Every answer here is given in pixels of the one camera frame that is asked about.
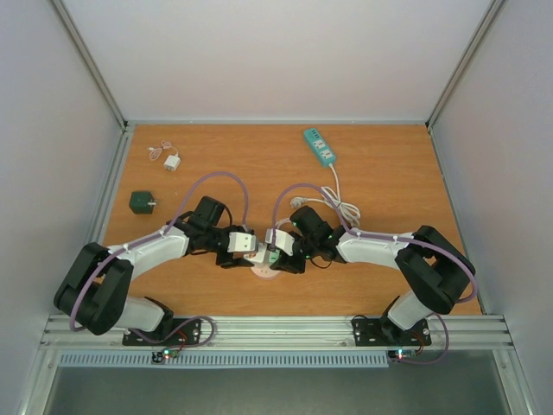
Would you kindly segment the white cube adapter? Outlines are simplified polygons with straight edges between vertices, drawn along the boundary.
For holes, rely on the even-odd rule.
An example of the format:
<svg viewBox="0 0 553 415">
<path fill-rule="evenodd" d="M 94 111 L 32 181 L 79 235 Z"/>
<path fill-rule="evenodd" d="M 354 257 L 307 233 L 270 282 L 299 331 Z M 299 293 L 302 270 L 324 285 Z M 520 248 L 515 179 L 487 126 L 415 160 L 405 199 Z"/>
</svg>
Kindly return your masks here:
<svg viewBox="0 0 553 415">
<path fill-rule="evenodd" d="M 245 253 L 243 258 L 254 267 L 264 267 L 268 264 L 267 247 L 265 243 L 259 243 L 255 252 Z"/>
</svg>

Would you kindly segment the dark green dragon cube adapter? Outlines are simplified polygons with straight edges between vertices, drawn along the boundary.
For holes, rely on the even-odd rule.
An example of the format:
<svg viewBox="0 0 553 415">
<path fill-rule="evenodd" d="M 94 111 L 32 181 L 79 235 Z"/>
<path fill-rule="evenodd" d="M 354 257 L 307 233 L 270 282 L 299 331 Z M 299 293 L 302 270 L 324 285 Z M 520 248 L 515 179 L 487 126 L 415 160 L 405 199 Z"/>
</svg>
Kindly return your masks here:
<svg viewBox="0 0 553 415">
<path fill-rule="evenodd" d="M 129 208 L 133 214 L 153 214 L 156 200 L 150 191 L 138 190 L 130 194 Z"/>
</svg>

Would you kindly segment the teal power strip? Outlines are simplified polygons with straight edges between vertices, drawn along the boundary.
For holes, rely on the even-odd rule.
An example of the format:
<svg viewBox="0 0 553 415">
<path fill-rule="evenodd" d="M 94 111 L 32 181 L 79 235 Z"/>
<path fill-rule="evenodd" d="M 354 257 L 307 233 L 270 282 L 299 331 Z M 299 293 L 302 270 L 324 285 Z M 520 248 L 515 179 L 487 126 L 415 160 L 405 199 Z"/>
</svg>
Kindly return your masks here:
<svg viewBox="0 0 553 415">
<path fill-rule="evenodd" d="M 302 135 L 305 143 L 324 168 L 329 168 L 335 164 L 336 155 L 317 129 L 308 128 L 303 131 Z"/>
</svg>

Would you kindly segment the pink round power socket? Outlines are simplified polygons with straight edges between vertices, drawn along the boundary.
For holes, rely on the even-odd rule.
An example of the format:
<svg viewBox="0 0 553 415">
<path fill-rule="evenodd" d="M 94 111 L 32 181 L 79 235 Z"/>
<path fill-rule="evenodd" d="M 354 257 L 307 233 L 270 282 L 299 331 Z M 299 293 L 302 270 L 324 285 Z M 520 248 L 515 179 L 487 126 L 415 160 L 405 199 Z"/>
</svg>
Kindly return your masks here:
<svg viewBox="0 0 553 415">
<path fill-rule="evenodd" d="M 259 278 L 263 280 L 270 280 L 278 276 L 281 272 L 272 270 L 269 266 L 253 266 L 251 271 Z"/>
</svg>

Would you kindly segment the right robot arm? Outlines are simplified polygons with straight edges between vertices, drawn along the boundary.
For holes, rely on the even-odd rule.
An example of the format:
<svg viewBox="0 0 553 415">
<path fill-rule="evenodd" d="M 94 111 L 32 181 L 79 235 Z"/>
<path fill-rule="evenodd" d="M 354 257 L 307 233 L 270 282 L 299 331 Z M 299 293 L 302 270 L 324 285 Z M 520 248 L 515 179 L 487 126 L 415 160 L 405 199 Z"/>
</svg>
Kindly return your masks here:
<svg viewBox="0 0 553 415">
<path fill-rule="evenodd" d="M 278 250 L 270 268 L 300 274 L 306 262 L 320 257 L 341 264 L 366 263 L 398 270 L 409 286 L 378 319 L 377 335 L 387 345 L 398 344 L 431 314 L 447 315 L 472 287 L 476 296 L 475 268 L 441 233 L 422 226 L 414 233 L 370 233 L 345 225 L 331 227 L 313 208 L 301 207 L 291 215 L 296 232 L 272 227 L 265 242 Z"/>
</svg>

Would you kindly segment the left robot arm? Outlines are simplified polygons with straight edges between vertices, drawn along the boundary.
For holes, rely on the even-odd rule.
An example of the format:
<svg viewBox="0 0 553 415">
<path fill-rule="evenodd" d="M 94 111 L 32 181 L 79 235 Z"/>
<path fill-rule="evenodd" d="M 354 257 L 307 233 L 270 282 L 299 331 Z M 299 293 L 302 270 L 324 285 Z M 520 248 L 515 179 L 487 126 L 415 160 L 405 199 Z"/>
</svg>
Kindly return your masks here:
<svg viewBox="0 0 553 415">
<path fill-rule="evenodd" d="M 85 245 L 54 295 L 54 307 L 69 316 L 74 330 L 103 335 L 113 328 L 134 329 L 155 344 L 175 332 L 174 313 L 150 297 L 131 297 L 133 280 L 159 265 L 190 255 L 212 253 L 223 269 L 249 267 L 246 255 L 257 250 L 245 226 L 219 226 L 228 207 L 204 196 L 195 210 L 129 243 Z"/>
</svg>

